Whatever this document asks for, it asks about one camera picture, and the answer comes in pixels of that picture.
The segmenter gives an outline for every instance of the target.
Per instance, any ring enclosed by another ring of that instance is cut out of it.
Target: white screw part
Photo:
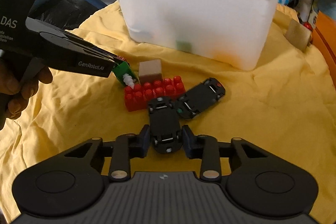
[[[123,75],[123,81],[126,85],[130,86],[132,89],[134,89],[134,82],[133,82],[133,78],[128,74],[125,73]]]

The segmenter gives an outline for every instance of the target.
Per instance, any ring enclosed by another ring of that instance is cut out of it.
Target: wrinkled fabric
[[[188,124],[195,135],[219,141],[244,138],[310,172],[319,185],[311,216],[320,223],[336,221],[336,92],[321,53],[310,46],[294,48],[283,33],[295,12],[274,15],[265,47],[253,71],[146,43],[129,37],[118,2],[96,12],[73,33],[123,56],[137,73],[139,62],[160,58],[164,77],[180,75],[186,89],[208,77],[217,78],[226,96]],[[14,178],[25,168],[91,137],[112,141],[138,133],[149,123],[146,110],[127,112],[123,87],[113,73],[100,78],[52,70],[54,81],[38,93],[16,121],[0,131],[0,207],[8,222],[19,211],[11,194]],[[227,159],[222,172],[229,174]],[[103,174],[108,171],[105,163]],[[150,148],[145,159],[131,160],[132,171],[194,170],[180,150],[160,155]]]

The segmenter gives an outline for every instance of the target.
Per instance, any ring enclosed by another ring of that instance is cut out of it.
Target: red lego brick
[[[185,93],[185,88],[180,76],[173,79],[165,78],[163,81],[156,80],[153,83],[144,83],[124,88],[125,106],[128,111],[147,108],[147,102],[153,98],[170,96],[173,100]]]

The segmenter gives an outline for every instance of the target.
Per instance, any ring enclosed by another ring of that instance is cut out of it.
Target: black grip pad
[[[230,203],[218,184],[202,182],[193,172],[136,172],[129,181],[111,183],[95,205],[76,215],[41,219],[23,214],[12,223],[316,224],[317,222],[304,214],[282,220],[250,215]]]

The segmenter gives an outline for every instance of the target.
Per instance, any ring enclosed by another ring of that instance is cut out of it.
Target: colorful toy
[[[118,64],[118,66],[114,67],[112,71],[122,85],[126,85],[126,83],[124,82],[124,75],[126,74],[131,76],[133,80],[137,81],[137,77],[135,76],[135,74],[133,73],[129,64],[126,61],[123,61],[122,63]]]
[[[127,86],[124,88],[125,106],[128,111],[146,109],[147,103],[153,98],[169,96],[173,100],[185,93],[184,84],[180,76],[173,79],[165,78],[163,81],[155,80],[143,85],[136,84],[134,89]]]

